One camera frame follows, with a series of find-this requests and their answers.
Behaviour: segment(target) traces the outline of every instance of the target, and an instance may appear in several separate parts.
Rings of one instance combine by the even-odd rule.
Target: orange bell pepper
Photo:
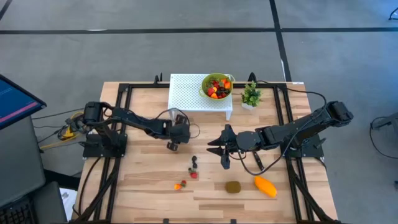
[[[211,96],[210,97],[212,97],[212,98],[214,98],[214,99],[218,99],[218,97],[217,97],[217,94],[216,93],[213,93],[213,94],[211,94]]]
[[[180,190],[182,188],[181,184],[175,184],[174,190]]]
[[[265,193],[266,195],[270,197],[276,197],[277,191],[274,184],[272,184],[271,181],[266,180],[260,176],[255,176],[254,184],[258,187],[258,189],[261,192]]]
[[[226,88],[227,90],[229,90],[231,88],[231,82],[226,82],[224,84],[224,88]]]

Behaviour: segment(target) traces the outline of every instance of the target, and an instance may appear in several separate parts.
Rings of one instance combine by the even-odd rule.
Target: keyboard
[[[33,205],[27,197],[0,208],[0,224],[34,224]]]

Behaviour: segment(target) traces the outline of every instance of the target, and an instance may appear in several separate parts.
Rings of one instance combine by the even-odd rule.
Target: wooden tabletop
[[[104,83],[101,101],[111,105],[116,102],[119,82]],[[305,90],[303,84],[287,84],[289,88]],[[220,157],[206,151],[207,142],[218,138],[225,124],[230,124],[235,133],[253,131],[254,128],[278,125],[274,95],[271,89],[262,89],[262,102],[253,111],[241,107],[240,93],[233,92],[233,113],[230,121],[225,120],[225,113],[191,112],[187,113],[191,123],[200,127],[200,135],[182,144],[177,152],[166,148],[167,141],[153,139],[143,131],[127,127],[128,144],[126,156],[121,159],[118,187],[114,201],[112,223],[170,222],[180,223],[228,223],[237,219],[238,223],[295,223],[292,196],[287,176],[286,163],[281,159],[270,170],[262,174],[277,188],[276,198],[270,198],[258,191],[253,176],[245,172],[240,161],[231,159],[231,168],[224,170]],[[294,119],[311,113],[305,93],[289,91]],[[133,89],[130,110],[146,118],[153,118],[167,109],[168,88]],[[283,96],[280,92],[284,120],[287,115]],[[196,126],[191,127],[191,134],[198,133]],[[262,163],[268,166],[280,155],[280,149],[259,151]],[[188,168],[192,166],[192,156],[197,156],[198,178],[191,179]],[[87,159],[84,165],[75,208],[78,205],[81,186],[88,169],[95,159]],[[86,208],[98,192],[103,168],[101,159],[88,179],[83,197]],[[258,172],[251,154],[244,160],[248,168]],[[337,218],[331,196],[325,168],[315,159],[303,158],[308,188],[321,208],[332,218]],[[174,184],[187,181],[187,187],[174,190]],[[227,181],[237,180],[242,191],[229,194],[224,185]],[[101,217],[105,217],[108,193],[104,197]],[[302,216],[306,219],[303,198],[299,193]]]

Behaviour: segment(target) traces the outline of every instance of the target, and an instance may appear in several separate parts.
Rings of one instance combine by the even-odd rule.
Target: green bowl
[[[215,79],[215,78],[217,78],[217,79],[223,79],[223,78],[227,78],[227,79],[229,79],[230,81],[231,81],[231,88],[229,89],[229,93],[228,93],[228,95],[226,95],[226,97],[224,97],[224,98],[222,98],[222,99],[214,99],[214,98],[212,98],[212,97],[210,97],[210,96],[208,96],[206,93],[207,93],[207,89],[206,89],[206,84],[210,81],[210,80],[212,80],[212,79]],[[199,94],[200,94],[200,96],[202,96],[202,97],[207,97],[207,98],[209,98],[209,99],[211,99],[211,100],[218,100],[218,101],[220,101],[220,100],[225,100],[230,94],[232,94],[232,90],[233,90],[233,88],[234,88],[234,85],[233,85],[233,82],[235,81],[235,78],[232,76],[232,75],[225,75],[225,74],[222,74],[222,73],[212,73],[212,74],[209,74],[208,76],[206,76],[204,79],[203,79],[203,81],[201,82],[201,90],[199,90]]]

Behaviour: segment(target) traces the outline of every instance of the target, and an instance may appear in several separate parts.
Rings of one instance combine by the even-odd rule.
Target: black robotic arm
[[[176,120],[147,119],[131,110],[111,106],[105,102],[89,102],[85,106],[83,123],[97,134],[87,135],[83,157],[122,157],[126,150],[127,135],[109,128],[109,124],[125,124],[143,130],[155,139],[169,139],[167,148],[176,151],[178,145],[190,139],[189,120],[180,114]]]
[[[289,147],[297,149],[308,144],[310,139],[320,131],[330,126],[345,126],[352,119],[353,114],[347,110],[344,103],[332,101],[327,103],[325,108],[319,108],[303,118],[282,126],[266,126],[236,135],[232,127],[226,124],[221,136],[208,143],[210,146],[219,147],[208,148],[207,151],[221,156],[221,165],[224,169],[229,169],[229,153],[270,150],[289,141],[291,141]]]

